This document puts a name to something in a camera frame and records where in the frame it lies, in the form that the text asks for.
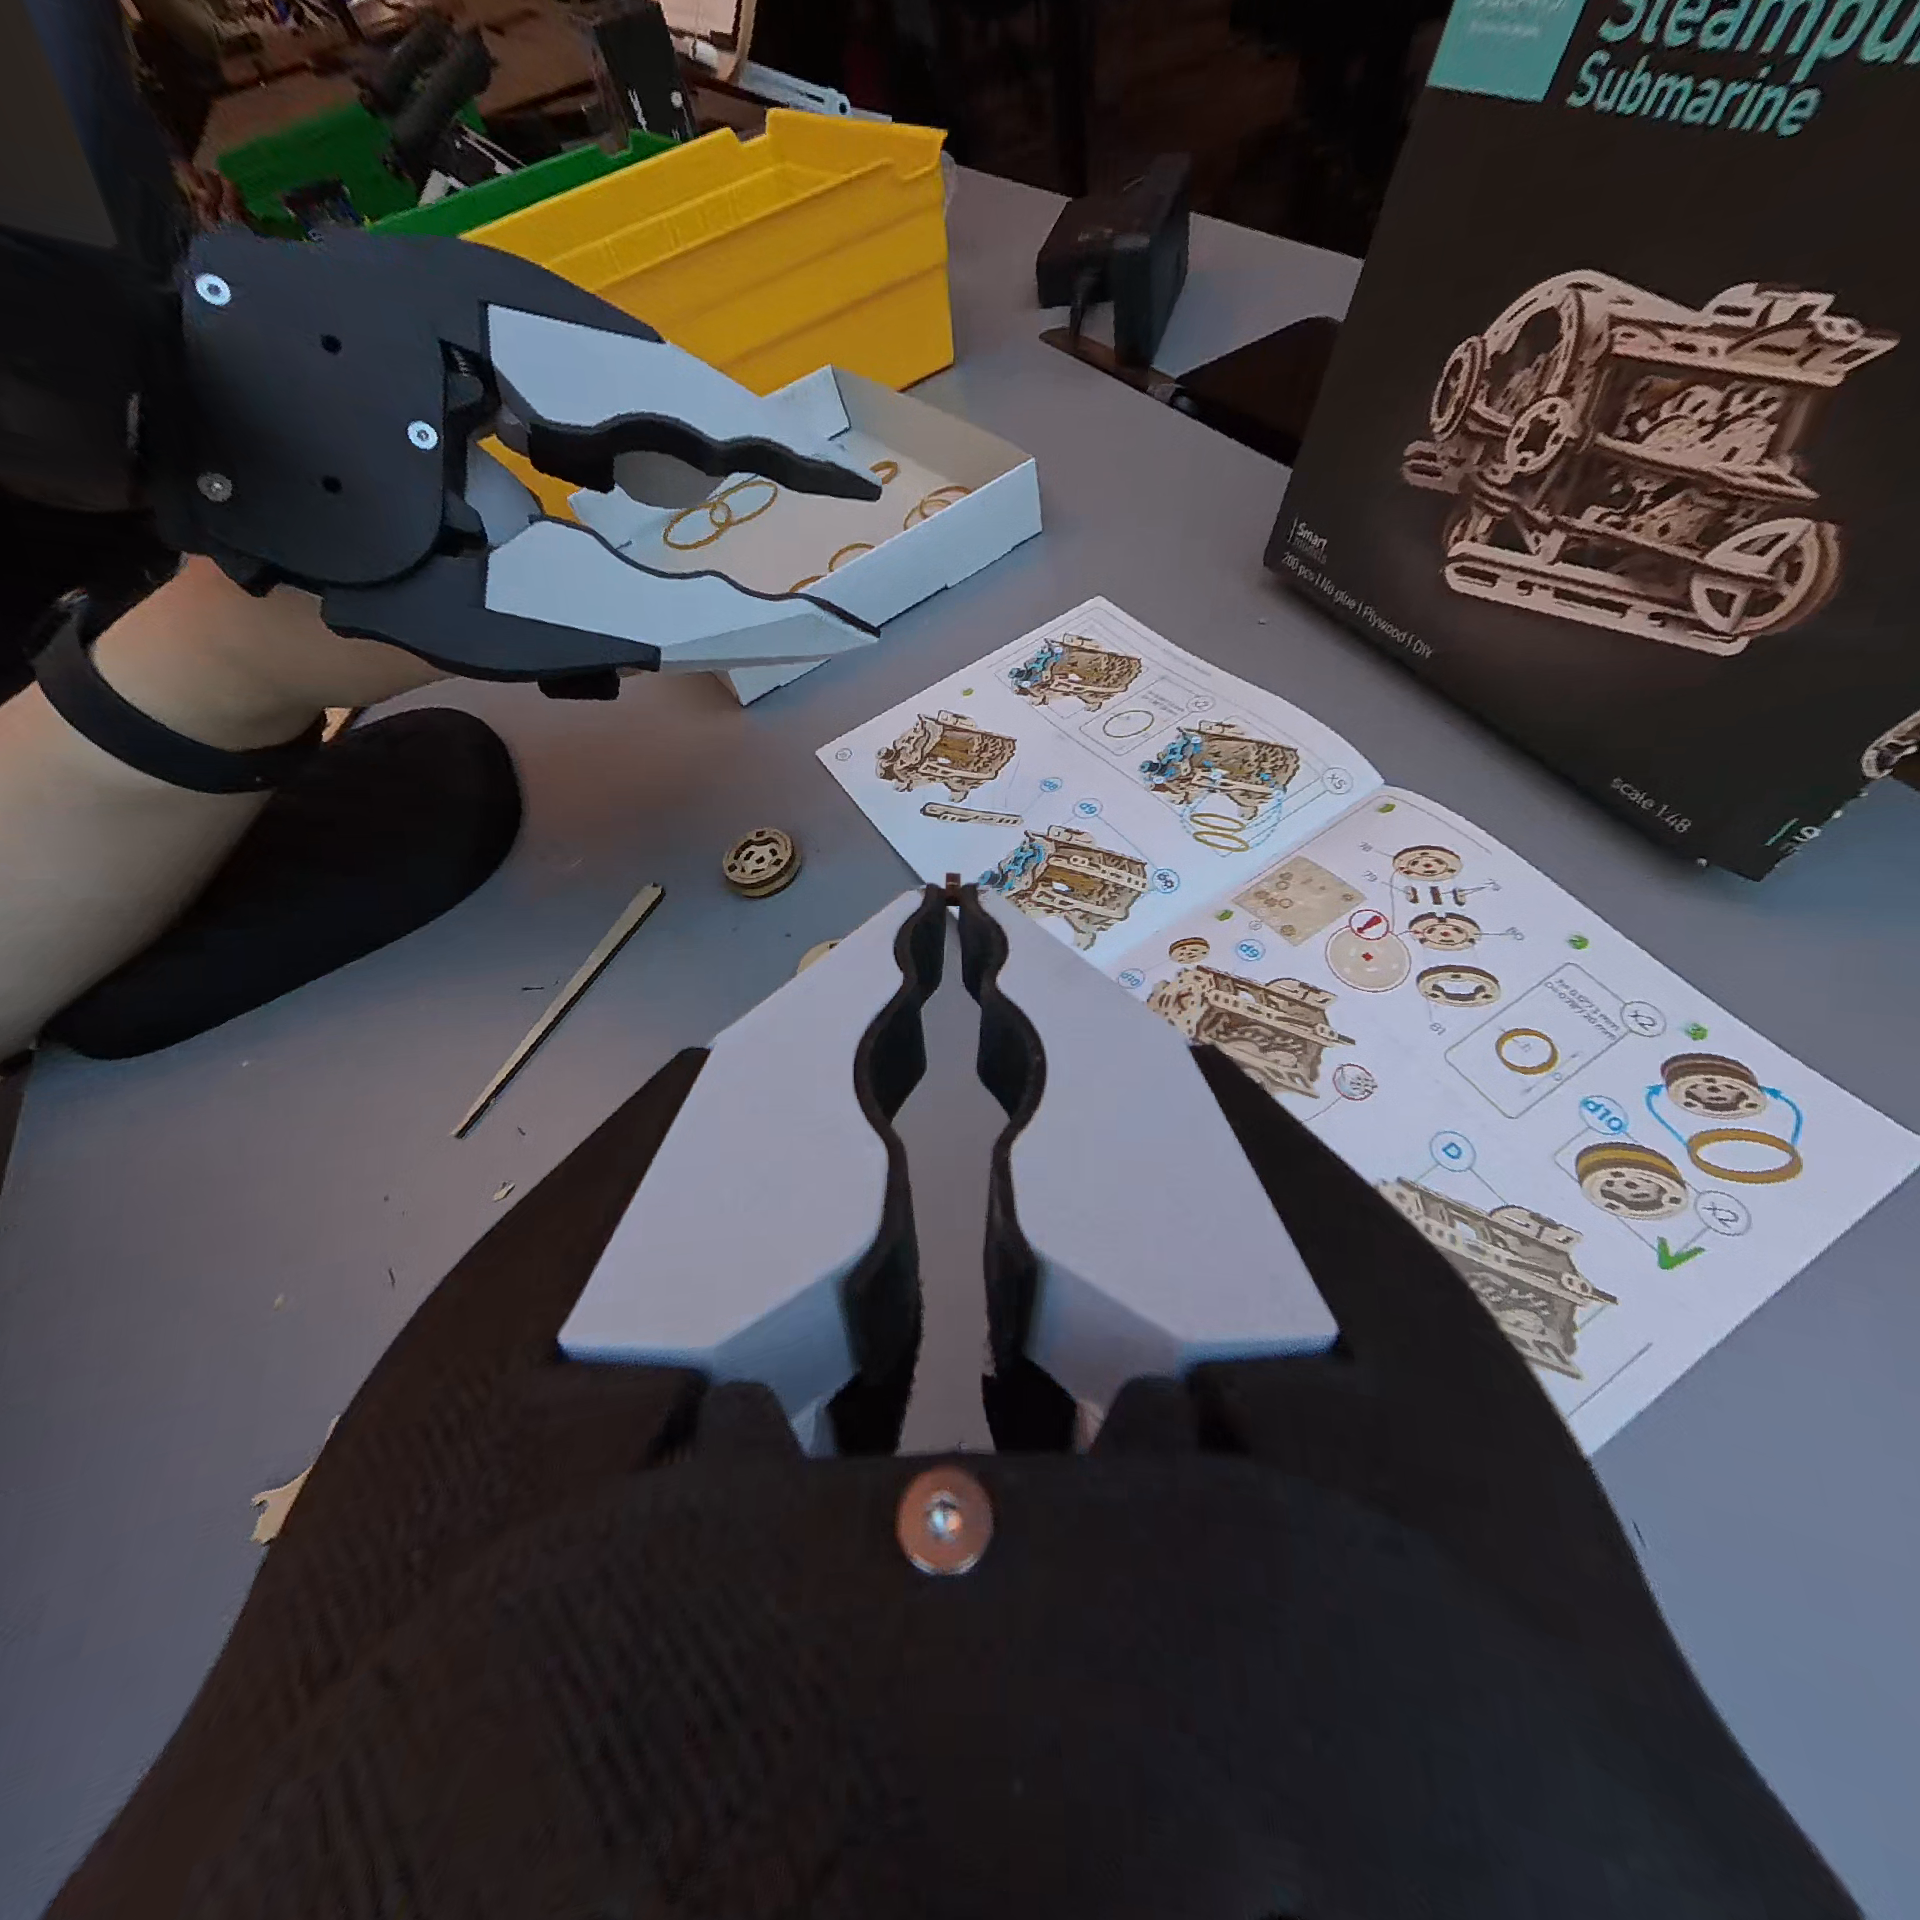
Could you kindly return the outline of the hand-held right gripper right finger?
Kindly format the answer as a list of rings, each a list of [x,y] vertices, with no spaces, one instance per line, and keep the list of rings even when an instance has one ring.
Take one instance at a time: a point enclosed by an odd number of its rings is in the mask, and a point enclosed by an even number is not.
[[[1075,1451],[1141,1375],[1333,1349],[1336,1320],[1206,1053],[1018,908],[956,891],[991,1147],[980,1381],[996,1451]]]

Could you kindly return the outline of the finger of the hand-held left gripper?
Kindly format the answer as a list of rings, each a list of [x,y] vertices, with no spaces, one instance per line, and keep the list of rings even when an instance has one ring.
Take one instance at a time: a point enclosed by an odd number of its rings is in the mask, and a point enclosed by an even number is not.
[[[747,474],[807,495],[876,501],[879,480],[829,437],[644,332],[486,306],[493,435],[587,491],[666,491]]]
[[[485,610],[652,648],[666,674],[810,666],[876,645],[877,631],[805,591],[757,591],[710,570],[658,571],[583,525],[538,519],[486,555]]]

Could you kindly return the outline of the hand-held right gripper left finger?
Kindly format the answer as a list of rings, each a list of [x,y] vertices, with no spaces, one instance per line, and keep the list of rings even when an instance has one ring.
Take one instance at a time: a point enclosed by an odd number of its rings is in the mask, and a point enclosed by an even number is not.
[[[898,1451],[923,1300],[896,1118],[946,928],[944,886],[900,895],[702,1050],[559,1331],[568,1360],[763,1386],[805,1451]]]

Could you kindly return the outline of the person's left forearm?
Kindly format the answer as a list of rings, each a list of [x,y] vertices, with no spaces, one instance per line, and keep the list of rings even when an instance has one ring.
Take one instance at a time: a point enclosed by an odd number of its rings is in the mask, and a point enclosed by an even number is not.
[[[87,743],[44,690],[5,707],[5,1059],[133,952],[220,871],[268,797],[218,797]]]

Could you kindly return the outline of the group of golden rings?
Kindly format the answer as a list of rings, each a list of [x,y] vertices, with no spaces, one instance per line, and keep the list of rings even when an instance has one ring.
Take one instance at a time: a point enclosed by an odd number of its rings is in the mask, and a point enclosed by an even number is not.
[[[743,476],[672,511],[658,541],[663,554],[704,559],[732,541],[728,558],[741,583],[757,570],[782,591],[805,591],[974,491],[896,458],[870,461],[869,477],[879,490],[876,501],[797,493],[773,477]]]

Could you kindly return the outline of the yellow plastic bin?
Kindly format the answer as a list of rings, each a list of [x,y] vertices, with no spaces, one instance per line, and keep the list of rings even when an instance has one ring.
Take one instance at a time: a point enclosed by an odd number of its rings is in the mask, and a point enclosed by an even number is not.
[[[469,231],[774,392],[906,391],[954,364],[946,133],[770,109]]]

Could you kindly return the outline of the green plastic bin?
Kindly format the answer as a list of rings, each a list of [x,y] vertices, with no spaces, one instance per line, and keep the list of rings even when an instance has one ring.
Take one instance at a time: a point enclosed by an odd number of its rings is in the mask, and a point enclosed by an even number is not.
[[[239,192],[256,229],[304,237],[300,203],[344,202],[354,220],[379,232],[469,232],[636,163],[672,154],[677,139],[636,131],[616,150],[599,141],[532,160],[504,175],[469,182],[421,202],[389,164],[384,125],[359,102],[312,111],[288,127],[229,146],[218,171]]]

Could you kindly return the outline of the thin wooden stick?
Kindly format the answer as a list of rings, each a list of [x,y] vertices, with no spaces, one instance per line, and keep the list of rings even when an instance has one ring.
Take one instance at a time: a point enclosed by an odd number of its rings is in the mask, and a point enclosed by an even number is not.
[[[572,1008],[591,990],[596,978],[615,962],[644,922],[653,917],[663,898],[663,885],[648,882],[622,908],[595,949],[587,951],[587,958],[574,968],[567,983],[552,992],[548,1004],[541,1008],[541,1014],[517,1043],[507,1061],[495,1067],[480,1094],[471,1101],[469,1111],[451,1128],[452,1141],[469,1138],[471,1132],[491,1114],[493,1103],[504,1094],[512,1082],[522,1077],[523,1067],[568,1018]]]

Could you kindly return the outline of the black cylindrical tool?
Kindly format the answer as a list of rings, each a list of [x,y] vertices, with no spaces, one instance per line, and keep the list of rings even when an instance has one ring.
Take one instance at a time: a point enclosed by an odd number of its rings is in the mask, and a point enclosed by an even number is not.
[[[486,90],[495,61],[475,28],[423,12],[374,50],[356,99],[389,131],[394,148],[429,146]]]

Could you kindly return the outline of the white cardboard tray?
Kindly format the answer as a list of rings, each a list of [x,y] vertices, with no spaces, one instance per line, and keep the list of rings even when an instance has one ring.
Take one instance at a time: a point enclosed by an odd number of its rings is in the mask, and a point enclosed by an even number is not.
[[[846,367],[816,367],[768,392],[768,399],[829,437],[867,469],[879,458],[896,458],[900,464],[935,474],[941,483],[974,487],[946,511],[805,589],[874,628],[991,567],[1042,528],[1040,477],[1032,460],[1015,444],[949,416],[920,396],[888,391]],[[626,559],[677,573],[718,570],[736,581],[732,541],[716,547],[707,559],[674,555],[661,549],[658,530],[672,511],[709,498],[725,483],[747,474],[704,483],[704,495],[686,504],[656,507],[619,491],[579,491],[557,477],[541,476],[519,452],[491,439],[477,442],[477,448],[532,493],[541,514],[587,525]],[[741,586],[782,591],[765,571],[757,570]]]

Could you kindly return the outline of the black wristband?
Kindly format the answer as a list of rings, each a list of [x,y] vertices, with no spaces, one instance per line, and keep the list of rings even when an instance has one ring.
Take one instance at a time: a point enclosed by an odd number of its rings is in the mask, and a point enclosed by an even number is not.
[[[92,748],[154,782],[206,797],[271,792],[326,743],[326,718],[268,748],[222,750],[165,727],[117,692],[92,646],[103,628],[85,591],[62,595],[28,646],[40,696]]]

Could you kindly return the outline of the black cushioned wrist rest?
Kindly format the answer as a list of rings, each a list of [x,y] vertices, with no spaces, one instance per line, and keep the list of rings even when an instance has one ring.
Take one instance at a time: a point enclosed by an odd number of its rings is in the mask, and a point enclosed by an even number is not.
[[[94,1061],[194,1039],[440,919],[519,830],[517,764],[477,715],[352,727],[268,800],[171,925],[40,1035]]]

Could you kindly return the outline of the illustrated instruction booklet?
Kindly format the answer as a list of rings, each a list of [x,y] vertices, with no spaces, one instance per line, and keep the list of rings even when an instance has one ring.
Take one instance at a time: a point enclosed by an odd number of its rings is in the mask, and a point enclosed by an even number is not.
[[[1309,1124],[1590,1448],[1916,1173],[1900,1123],[1102,596],[818,762],[916,876],[1019,908]]]

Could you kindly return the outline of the black flat device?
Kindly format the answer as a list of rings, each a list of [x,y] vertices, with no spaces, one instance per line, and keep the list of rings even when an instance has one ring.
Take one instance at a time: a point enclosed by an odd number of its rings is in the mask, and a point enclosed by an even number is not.
[[[1296,466],[1340,323],[1307,318],[1174,375],[1167,402],[1220,437]]]

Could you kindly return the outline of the black model kit box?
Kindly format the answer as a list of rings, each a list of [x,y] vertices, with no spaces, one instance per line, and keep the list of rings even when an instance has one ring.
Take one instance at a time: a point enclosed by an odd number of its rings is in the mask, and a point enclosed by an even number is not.
[[[1677,856],[1916,755],[1918,4],[1455,4],[1264,562]]]

